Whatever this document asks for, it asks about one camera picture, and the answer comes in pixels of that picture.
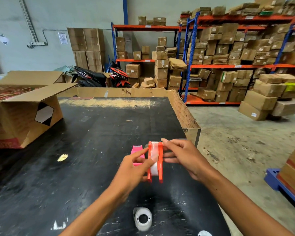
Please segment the person's left hand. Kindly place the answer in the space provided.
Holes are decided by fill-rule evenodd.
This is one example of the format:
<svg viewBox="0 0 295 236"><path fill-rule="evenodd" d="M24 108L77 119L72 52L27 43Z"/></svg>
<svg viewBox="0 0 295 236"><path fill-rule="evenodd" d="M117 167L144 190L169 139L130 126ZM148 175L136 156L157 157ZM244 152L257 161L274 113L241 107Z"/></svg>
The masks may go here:
<svg viewBox="0 0 295 236"><path fill-rule="evenodd" d="M139 150L131 155L126 155L115 174L109 189L117 195L120 202L125 202L129 194L138 186L140 182L146 181L145 173L158 160L158 155L149 159L142 158L148 148Z"/></svg>

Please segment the person's right hand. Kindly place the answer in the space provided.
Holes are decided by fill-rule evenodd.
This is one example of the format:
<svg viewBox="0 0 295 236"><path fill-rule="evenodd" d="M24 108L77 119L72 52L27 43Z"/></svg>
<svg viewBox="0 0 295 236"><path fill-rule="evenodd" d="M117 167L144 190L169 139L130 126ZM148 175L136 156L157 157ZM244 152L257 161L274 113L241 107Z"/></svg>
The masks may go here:
<svg viewBox="0 0 295 236"><path fill-rule="evenodd" d="M164 158L177 157L191 177L203 184L213 179L216 170L189 140L161 138L165 153Z"/></svg>

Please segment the orange tape dispenser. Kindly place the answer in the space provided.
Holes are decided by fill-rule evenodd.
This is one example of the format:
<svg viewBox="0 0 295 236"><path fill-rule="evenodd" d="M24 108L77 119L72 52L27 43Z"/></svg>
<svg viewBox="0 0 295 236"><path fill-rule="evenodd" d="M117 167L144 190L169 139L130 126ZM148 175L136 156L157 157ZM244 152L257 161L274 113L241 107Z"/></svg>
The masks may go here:
<svg viewBox="0 0 295 236"><path fill-rule="evenodd" d="M148 143L148 159L151 158L150 156L150 146L151 142ZM158 157L158 180L160 183L163 183L163 144L162 142L158 142L158 149L159 149L159 157ZM148 182L152 182L152 178L147 178Z"/></svg>

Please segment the person's left forearm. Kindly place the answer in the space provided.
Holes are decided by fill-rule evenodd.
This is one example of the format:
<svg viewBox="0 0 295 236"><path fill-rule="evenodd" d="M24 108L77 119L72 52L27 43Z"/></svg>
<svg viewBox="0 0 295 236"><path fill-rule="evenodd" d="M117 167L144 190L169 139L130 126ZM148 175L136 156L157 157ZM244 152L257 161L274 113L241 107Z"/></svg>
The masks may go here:
<svg viewBox="0 0 295 236"><path fill-rule="evenodd" d="M109 186L59 236L95 236L129 193L127 188Z"/></svg>

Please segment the person's right forearm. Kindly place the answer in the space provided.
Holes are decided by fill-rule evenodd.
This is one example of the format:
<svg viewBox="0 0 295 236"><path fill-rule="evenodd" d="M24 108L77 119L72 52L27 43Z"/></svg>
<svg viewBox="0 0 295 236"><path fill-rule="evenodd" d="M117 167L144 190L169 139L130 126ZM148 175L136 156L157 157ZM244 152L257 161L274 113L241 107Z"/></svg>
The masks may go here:
<svg viewBox="0 0 295 236"><path fill-rule="evenodd" d="M205 185L243 236L295 236L217 170Z"/></svg>

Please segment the clear tape roll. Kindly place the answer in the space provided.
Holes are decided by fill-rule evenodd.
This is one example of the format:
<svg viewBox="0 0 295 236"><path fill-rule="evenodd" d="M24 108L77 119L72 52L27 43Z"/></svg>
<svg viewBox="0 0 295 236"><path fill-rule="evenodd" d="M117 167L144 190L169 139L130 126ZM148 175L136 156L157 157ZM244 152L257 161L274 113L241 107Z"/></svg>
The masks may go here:
<svg viewBox="0 0 295 236"><path fill-rule="evenodd" d="M156 162L150 168L151 175L158 176L158 167L157 167L158 157L159 157L158 142L151 142L150 156L151 158L156 157Z"/></svg>

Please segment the pink tape dispenser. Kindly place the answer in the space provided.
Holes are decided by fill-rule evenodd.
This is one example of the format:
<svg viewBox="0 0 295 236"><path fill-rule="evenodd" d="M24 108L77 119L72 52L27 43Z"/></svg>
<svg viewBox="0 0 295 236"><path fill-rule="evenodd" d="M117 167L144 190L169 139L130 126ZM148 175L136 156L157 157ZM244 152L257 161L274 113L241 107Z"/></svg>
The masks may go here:
<svg viewBox="0 0 295 236"><path fill-rule="evenodd" d="M144 148L142 145L133 146L131 150L131 156L137 155L138 152L142 151ZM143 159L145 159L145 152L140 155L139 158L133 158L133 166L137 167L143 164Z"/></svg>

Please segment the white tape core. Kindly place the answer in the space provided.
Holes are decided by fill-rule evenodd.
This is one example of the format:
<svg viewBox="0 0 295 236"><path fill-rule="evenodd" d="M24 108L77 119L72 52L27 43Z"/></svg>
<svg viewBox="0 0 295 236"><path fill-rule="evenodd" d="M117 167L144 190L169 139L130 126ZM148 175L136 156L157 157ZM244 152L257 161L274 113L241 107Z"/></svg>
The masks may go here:
<svg viewBox="0 0 295 236"><path fill-rule="evenodd" d="M133 218L136 228L145 232L150 229L152 225L151 211L146 207L135 207L133 209Z"/></svg>

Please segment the cardboard boxes on narrow rack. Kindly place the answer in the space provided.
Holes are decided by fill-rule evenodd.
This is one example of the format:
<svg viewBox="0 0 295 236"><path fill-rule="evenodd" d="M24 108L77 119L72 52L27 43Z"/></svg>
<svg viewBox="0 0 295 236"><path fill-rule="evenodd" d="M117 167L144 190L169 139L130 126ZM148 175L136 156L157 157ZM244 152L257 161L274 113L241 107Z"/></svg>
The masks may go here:
<svg viewBox="0 0 295 236"><path fill-rule="evenodd" d="M166 17L153 17L152 20L147 20L146 16L138 17L138 25L160 25L166 26ZM121 37L122 43L118 43L117 51L120 51L122 55L124 55L123 51L126 51L126 38ZM142 46L141 51L133 52L132 57L126 57L126 59L141 59L143 55L142 53L149 54L149 46ZM155 60L154 67L154 77L157 77L156 87L166 87L165 80L168 79L168 70L169 70L169 58L175 58L176 54L174 53L174 49L170 49L167 46L167 38L159 37L158 45L156 46L155 51L152 51L151 59ZM130 70L131 72L126 72L129 78L139 78L141 76L140 65L136 64L127 64L126 70Z"/></svg>

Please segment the red and black motorcycle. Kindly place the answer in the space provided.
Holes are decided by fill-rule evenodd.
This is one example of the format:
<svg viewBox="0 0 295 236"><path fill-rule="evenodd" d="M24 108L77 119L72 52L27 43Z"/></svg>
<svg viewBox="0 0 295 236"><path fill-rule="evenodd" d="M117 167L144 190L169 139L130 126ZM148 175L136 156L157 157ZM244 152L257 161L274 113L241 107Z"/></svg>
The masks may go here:
<svg viewBox="0 0 295 236"><path fill-rule="evenodd" d="M128 75L116 63L112 63L109 66L110 69L110 81L112 87L115 88L131 88L131 84L128 81Z"/></svg>

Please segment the blue plastic pallet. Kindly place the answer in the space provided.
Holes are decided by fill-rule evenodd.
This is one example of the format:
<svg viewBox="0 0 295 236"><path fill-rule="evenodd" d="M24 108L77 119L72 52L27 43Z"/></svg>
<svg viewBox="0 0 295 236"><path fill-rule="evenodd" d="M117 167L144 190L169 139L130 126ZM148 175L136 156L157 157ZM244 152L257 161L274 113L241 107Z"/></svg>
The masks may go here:
<svg viewBox="0 0 295 236"><path fill-rule="evenodd" d="M268 168L265 173L264 181L275 191L280 192L294 207L295 194L292 193L278 178L280 169Z"/></svg>

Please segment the wide blue orange shelf rack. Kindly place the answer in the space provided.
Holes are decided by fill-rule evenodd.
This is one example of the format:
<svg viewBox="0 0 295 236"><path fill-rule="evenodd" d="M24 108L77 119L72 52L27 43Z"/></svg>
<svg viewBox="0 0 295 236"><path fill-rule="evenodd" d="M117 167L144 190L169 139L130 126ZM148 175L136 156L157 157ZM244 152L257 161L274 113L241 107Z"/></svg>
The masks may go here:
<svg viewBox="0 0 295 236"><path fill-rule="evenodd" d="M288 37L295 31L295 16L284 16L284 15L222 15L222 16L200 16L200 12L196 13L195 18L187 19L186 25L182 26L182 23L179 24L178 30L175 31L175 44L177 48L180 48L180 44L178 41L181 39L181 32L185 31L185 42L184 42L184 54L183 54L183 61L186 61L187 56L187 48L189 47L189 41L192 44L192 53L194 52L195 41L196 41L196 34L197 31L193 30L194 28L205 29L210 27L214 24L225 24L225 23L237 23L237 29L240 31L244 31L247 33L249 30L253 31L261 31L267 29L270 25L274 24L289 24L289 29L284 37L282 47L278 53L278 56L275 60L274 64L264 64L264 65L252 65L252 64L193 64L188 66L187 68L187 82L184 86L182 86L182 82L180 83L178 94L182 98L183 102L187 105L214 105L218 104L216 102L204 102L203 100L189 100L187 97L189 91L189 82L190 80L190 73L192 68L212 68L212 69L252 69L252 68L267 68L271 69L271 72L274 72L276 68L285 67L285 68L295 68L295 65L291 64L279 64L279 59L283 53L283 48L287 43Z"/></svg>

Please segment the pile of wrapped brown parcels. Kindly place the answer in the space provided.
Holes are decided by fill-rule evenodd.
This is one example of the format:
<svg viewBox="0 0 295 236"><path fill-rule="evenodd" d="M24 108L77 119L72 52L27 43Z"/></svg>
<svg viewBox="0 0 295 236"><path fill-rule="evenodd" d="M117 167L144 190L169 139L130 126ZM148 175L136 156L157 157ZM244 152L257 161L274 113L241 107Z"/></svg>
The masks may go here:
<svg viewBox="0 0 295 236"><path fill-rule="evenodd" d="M295 115L295 76L261 74L238 111L254 121Z"/></svg>

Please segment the cardboard boxes on wide rack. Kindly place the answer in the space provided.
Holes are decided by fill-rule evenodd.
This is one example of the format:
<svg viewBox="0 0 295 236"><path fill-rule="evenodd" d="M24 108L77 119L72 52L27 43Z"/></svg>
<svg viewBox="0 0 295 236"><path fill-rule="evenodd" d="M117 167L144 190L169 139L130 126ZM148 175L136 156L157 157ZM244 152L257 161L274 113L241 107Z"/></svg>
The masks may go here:
<svg viewBox="0 0 295 236"><path fill-rule="evenodd" d="M187 19L200 16L222 15L284 15L295 16L295 0L255 0L232 7L226 12L225 6L200 7L192 12L182 12L179 23L186 25ZM194 52L189 41L187 48L187 68L193 64L274 64L282 47L289 24L274 24L261 31L247 33L237 29L237 23L214 24L197 31ZM184 47L186 32L181 32L181 45ZM279 59L279 64L295 65L295 31L288 37ZM192 68L190 73L189 100L203 100L218 104L240 104L247 91L252 90L261 74L291 74L295 68L252 69L212 69ZM187 69L181 74L182 86L187 82Z"/></svg>

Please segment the green tarp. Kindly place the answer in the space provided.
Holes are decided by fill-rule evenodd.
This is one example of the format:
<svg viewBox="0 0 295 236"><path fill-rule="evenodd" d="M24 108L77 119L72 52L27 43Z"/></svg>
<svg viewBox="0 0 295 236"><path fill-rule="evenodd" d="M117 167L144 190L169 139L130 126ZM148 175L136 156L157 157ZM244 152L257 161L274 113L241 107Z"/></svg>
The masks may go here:
<svg viewBox="0 0 295 236"><path fill-rule="evenodd" d="M62 67L55 69L54 71L61 71L62 73L67 74L67 75L75 73L73 66L62 66Z"/></svg>

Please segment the open cardboard box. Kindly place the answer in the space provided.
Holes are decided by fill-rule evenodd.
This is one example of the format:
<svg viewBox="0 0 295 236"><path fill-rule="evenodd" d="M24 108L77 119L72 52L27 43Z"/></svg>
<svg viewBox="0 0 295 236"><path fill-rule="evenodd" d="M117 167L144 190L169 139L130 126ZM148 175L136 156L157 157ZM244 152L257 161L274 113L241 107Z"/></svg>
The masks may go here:
<svg viewBox="0 0 295 236"><path fill-rule="evenodd" d="M63 119L57 95L75 85L0 84L0 149L24 149Z"/></svg>

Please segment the narrow blue orange shelf rack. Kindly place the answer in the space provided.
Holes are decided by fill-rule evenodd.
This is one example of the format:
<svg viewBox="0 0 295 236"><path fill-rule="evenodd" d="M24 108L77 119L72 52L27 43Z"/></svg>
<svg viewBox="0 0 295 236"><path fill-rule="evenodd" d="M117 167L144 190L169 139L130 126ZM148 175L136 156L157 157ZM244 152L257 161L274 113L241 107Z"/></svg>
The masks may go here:
<svg viewBox="0 0 295 236"><path fill-rule="evenodd" d="M115 60L112 61L110 64L111 67L120 67L120 63L124 62L126 64L136 64L140 65L142 63L148 63L151 65L152 63L155 63L154 59L151 59L152 52L149 49L149 54L142 53L143 57L141 59L126 59L128 56L128 53L126 51L123 51L124 55L121 54L120 51L117 51L117 45L118 43L122 43L121 37L118 37L118 32L135 32L135 31L157 31L157 32L174 32L174 47L170 47L170 49L175 50L175 58L179 58L181 55L181 32L182 32L182 26L181 24L179 26L160 26L160 25L119 25L114 24L111 22L111 28L112 28L112 37L113 37L113 44L114 44L114 57Z"/></svg>

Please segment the stack of large cardboard boxes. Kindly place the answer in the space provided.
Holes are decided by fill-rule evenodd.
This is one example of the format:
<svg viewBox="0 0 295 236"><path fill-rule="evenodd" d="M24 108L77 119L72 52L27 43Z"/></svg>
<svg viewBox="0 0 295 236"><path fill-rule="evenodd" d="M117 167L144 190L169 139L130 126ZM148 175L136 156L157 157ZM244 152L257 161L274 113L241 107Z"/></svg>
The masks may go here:
<svg viewBox="0 0 295 236"><path fill-rule="evenodd" d="M94 72L104 72L106 55L102 29L67 27L75 65Z"/></svg>

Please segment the flat cardboard box flap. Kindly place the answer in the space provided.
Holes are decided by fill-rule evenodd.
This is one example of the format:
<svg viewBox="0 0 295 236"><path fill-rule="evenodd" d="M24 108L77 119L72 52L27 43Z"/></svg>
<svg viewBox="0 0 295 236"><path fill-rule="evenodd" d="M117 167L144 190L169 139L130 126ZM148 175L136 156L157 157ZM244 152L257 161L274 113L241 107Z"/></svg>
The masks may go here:
<svg viewBox="0 0 295 236"><path fill-rule="evenodd" d="M54 83L65 83L62 71L9 71L5 77L0 79L0 85L31 85L47 86Z"/></svg>

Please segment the blue steel column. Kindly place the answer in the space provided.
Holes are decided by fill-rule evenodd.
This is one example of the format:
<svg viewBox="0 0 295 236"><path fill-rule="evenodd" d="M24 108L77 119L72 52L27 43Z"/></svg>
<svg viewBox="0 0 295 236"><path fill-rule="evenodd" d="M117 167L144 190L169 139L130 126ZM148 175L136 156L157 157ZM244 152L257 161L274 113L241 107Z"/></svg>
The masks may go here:
<svg viewBox="0 0 295 236"><path fill-rule="evenodd" d="M127 0L122 0L123 2L123 17L124 17L124 25L128 25L128 7Z"/></svg>

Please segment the grey wall conduit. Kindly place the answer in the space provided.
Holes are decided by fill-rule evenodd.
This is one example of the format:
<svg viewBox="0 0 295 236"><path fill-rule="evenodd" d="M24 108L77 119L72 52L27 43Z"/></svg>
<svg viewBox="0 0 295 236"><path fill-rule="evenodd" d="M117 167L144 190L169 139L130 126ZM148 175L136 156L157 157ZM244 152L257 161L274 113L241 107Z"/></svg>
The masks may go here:
<svg viewBox="0 0 295 236"><path fill-rule="evenodd" d="M47 42L40 42L39 39L38 39L38 36L35 32L35 29L33 27L33 24L32 24L32 21L31 21L31 18L30 18L30 15L28 13L28 10L27 10L27 6L24 2L24 0L19 0L19 3L20 3L20 7L22 9L22 12L23 12L23 15L25 17L25 22L26 22L26 25L27 25L27 28L30 32L30 36L31 36L31 40L29 41L29 43L27 44L27 47L29 49L33 49L35 47L45 47L47 46Z"/></svg>

